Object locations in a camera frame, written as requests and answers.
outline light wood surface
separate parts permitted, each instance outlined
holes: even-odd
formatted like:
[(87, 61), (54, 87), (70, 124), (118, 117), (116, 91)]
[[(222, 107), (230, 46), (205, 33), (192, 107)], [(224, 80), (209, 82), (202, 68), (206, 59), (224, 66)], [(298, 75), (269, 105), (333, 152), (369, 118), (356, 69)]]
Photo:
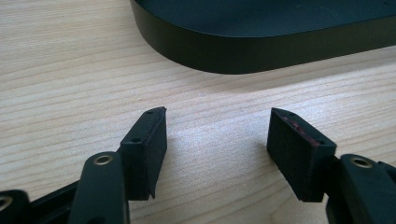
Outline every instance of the light wood surface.
[(116, 150), (164, 105), (168, 150), (157, 198), (132, 223), (327, 223), (270, 160), (271, 107), (396, 165), (396, 48), (244, 76), (173, 63), (139, 34), (127, 0), (0, 2), (0, 190), (37, 199)]

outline wood grain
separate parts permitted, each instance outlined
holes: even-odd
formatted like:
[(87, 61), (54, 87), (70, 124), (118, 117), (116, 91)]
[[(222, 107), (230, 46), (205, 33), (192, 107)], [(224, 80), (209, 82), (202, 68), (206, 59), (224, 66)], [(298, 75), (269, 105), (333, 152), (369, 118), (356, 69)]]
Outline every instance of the wood grain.
[(140, 114), (168, 108), (157, 198), (133, 223), (326, 223), (266, 152), (271, 107), (337, 143), (396, 165), (396, 48), (223, 76), (173, 63), (139, 34), (130, 3), (0, 2), (0, 190), (31, 200), (116, 150)]

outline wooden table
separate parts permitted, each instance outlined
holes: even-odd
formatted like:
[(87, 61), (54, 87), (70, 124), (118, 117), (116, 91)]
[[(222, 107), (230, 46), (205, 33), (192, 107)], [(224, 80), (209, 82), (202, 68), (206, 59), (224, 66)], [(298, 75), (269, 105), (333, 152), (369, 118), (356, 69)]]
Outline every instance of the wooden table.
[(396, 165), (396, 48), (243, 76), (173, 63), (142, 38), (127, 0), (0, 3), (0, 190), (37, 199), (116, 150), (164, 105), (168, 150), (157, 198), (133, 223), (326, 223), (270, 160), (271, 107), (337, 143)]

